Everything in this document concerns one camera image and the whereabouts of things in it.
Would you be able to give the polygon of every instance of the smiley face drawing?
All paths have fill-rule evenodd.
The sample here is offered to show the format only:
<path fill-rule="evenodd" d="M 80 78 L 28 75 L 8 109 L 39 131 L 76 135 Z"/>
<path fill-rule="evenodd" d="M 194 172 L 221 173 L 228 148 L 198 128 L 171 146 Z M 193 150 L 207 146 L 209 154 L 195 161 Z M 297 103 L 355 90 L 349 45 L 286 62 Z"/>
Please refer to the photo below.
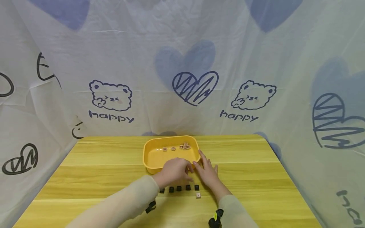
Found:
<path fill-rule="evenodd" d="M 86 127 L 82 124 L 82 122 L 80 122 L 75 125 L 71 131 L 71 134 L 75 139 L 82 139 L 83 137 L 87 136 Z"/>
<path fill-rule="evenodd" d="M 7 97 L 13 94 L 14 84 L 10 78 L 3 73 L 0 73 L 0 97 Z"/>

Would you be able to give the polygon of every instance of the beige sleeve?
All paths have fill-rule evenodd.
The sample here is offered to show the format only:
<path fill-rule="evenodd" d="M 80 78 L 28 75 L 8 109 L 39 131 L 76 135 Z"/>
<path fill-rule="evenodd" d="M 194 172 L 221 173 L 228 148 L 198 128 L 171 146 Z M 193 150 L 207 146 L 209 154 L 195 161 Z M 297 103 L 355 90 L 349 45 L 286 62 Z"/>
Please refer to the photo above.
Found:
<path fill-rule="evenodd" d="M 126 220 L 142 214 L 155 200 L 158 192 L 159 188 L 155 180 L 145 175 L 81 213 L 67 228 L 119 227 Z"/>
<path fill-rule="evenodd" d="M 233 195 L 226 195 L 219 201 L 223 209 L 220 219 L 222 228 L 257 228 L 257 224 L 247 213 L 241 202 Z"/>

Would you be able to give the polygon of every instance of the cartoon bear face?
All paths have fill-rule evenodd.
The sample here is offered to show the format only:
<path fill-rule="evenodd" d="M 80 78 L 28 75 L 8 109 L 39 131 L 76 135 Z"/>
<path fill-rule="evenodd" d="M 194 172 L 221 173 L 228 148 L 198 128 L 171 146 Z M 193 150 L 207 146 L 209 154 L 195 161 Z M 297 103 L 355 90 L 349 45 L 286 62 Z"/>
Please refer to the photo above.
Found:
<path fill-rule="evenodd" d="M 132 91 L 128 86 L 102 83 L 94 80 L 89 84 L 93 105 L 108 110 L 126 111 L 132 106 Z"/>
<path fill-rule="evenodd" d="M 231 102 L 233 108 L 255 110 L 264 107 L 276 93 L 276 86 L 263 85 L 248 80 L 243 83 L 237 97 Z"/>

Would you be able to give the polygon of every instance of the wooden table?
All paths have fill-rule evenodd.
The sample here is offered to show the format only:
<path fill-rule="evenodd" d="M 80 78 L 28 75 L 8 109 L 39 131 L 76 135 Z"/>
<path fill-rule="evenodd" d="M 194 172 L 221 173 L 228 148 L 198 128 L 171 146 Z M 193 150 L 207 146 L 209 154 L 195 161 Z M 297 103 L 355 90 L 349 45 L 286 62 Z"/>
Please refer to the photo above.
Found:
<path fill-rule="evenodd" d="M 147 174 L 144 143 L 153 137 L 87 137 L 80 140 L 15 227 L 65 227 L 78 214 Z M 260 227 L 320 227 L 266 140 L 258 135 L 196 136 L 219 166 L 219 176 Z M 159 194 L 157 208 L 121 227 L 207 228 L 217 209 L 200 183 L 195 192 Z"/>

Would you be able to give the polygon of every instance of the blue heart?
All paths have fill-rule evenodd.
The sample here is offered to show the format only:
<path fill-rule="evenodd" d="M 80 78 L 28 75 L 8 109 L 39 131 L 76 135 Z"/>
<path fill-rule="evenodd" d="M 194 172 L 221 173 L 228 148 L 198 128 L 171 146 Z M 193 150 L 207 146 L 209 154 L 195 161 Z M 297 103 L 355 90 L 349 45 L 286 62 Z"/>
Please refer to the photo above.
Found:
<path fill-rule="evenodd" d="M 176 136 L 177 133 L 176 132 L 173 132 L 173 131 L 165 131 L 165 132 L 162 132 L 161 134 L 159 135 L 169 135 L 169 136 Z M 149 131 L 149 132 L 145 132 L 142 134 L 142 136 L 158 136 L 158 134 L 152 132 L 152 131 Z"/>
<path fill-rule="evenodd" d="M 266 141 L 269 143 L 269 146 L 271 147 L 271 149 L 274 151 L 275 155 L 277 156 L 277 158 L 281 159 L 281 149 L 279 147 L 278 144 L 276 143 L 272 143 L 269 141 L 269 138 L 267 137 L 267 135 L 261 131 L 255 132 L 254 135 L 260 135 L 262 136 L 264 139 L 266 139 Z"/>
<path fill-rule="evenodd" d="M 303 0 L 245 0 L 251 16 L 264 32 L 277 28 L 300 6 Z"/>
<path fill-rule="evenodd" d="M 312 82 L 312 105 L 325 93 L 337 94 L 346 104 L 347 116 L 365 114 L 365 71 L 349 74 L 346 62 L 341 57 L 327 60 L 317 71 Z"/>
<path fill-rule="evenodd" d="M 172 80 L 172 88 L 185 102 L 198 106 L 212 93 L 218 80 L 219 76 L 215 71 L 203 74 L 199 80 L 190 72 L 181 72 Z"/>
<path fill-rule="evenodd" d="M 161 47 L 157 52 L 154 64 L 163 84 L 173 90 L 173 76 L 180 72 L 202 75 L 210 70 L 214 58 L 214 43 L 209 40 L 201 40 L 191 47 L 185 57 L 173 47 Z"/>
<path fill-rule="evenodd" d="M 89 12 L 90 0 L 28 0 L 69 29 L 78 30 Z"/>
<path fill-rule="evenodd" d="M 350 124 L 351 121 L 362 121 L 360 116 L 345 117 L 345 103 L 335 93 L 321 95 L 313 106 L 313 131 L 320 147 L 330 149 L 349 149 L 365 144 L 365 129 L 361 123 Z"/>

